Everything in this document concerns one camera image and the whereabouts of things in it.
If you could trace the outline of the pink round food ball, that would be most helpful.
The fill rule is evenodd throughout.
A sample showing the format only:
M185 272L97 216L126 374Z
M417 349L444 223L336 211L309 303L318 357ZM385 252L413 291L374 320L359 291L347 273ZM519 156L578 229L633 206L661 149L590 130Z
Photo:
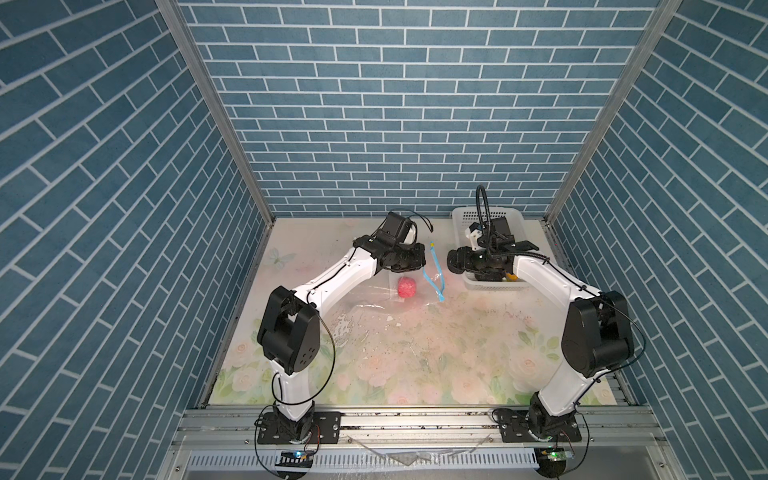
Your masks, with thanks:
M411 277L400 277L397 282L396 291L401 299L412 298L417 293L417 283Z

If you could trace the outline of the clear zip top bag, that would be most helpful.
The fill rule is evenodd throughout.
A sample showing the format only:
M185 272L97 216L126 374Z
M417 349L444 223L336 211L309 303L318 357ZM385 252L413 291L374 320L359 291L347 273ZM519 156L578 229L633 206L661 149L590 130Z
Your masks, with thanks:
M388 331L410 330L437 314L447 299L447 282L438 252L428 244L423 269L407 273L383 270L341 299L329 310L335 332L345 328ZM408 299L397 294L400 277L413 278L417 293Z

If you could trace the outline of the small black food ball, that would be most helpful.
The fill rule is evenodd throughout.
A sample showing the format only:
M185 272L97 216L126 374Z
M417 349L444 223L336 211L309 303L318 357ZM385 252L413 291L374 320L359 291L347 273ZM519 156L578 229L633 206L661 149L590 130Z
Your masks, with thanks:
M466 250L463 248L450 250L446 264L451 273L461 275L466 271Z

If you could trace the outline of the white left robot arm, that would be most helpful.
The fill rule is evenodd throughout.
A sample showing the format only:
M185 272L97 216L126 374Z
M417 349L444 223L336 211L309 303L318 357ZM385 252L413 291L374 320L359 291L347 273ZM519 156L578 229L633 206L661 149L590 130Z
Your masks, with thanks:
M308 368L320 352L328 311L383 270L408 273L425 265L425 246L419 242L390 245L364 235L314 279L294 288L276 287L268 297L257 343L273 371L270 389L277 412L297 422L314 408L316 396L310 392Z

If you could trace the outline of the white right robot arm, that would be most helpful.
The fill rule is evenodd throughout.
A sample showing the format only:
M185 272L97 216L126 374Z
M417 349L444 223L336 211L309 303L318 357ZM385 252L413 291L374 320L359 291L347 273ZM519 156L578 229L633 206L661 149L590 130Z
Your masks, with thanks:
M504 217L478 220L465 229L469 241L449 252L449 269L483 281L515 276L564 312L563 360L530 402L531 425L544 428L572 419L587 391L620 369L635 353L626 298L600 291L556 266L529 241L517 241Z

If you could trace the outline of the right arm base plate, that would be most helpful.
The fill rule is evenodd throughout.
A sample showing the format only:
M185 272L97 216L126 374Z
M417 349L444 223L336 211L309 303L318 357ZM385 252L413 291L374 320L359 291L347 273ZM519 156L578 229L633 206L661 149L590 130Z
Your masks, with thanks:
M495 408L491 420L498 426L504 443L554 442L555 440L580 442L582 434L575 413L553 417L538 407L524 410Z

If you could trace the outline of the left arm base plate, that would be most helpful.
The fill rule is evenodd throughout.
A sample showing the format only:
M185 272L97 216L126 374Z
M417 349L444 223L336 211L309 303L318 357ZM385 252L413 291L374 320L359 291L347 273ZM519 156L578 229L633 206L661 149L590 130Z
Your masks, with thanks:
M257 442L264 445L280 444L337 444L342 414L339 411L309 410L301 419L291 420L279 410L269 411L255 423Z

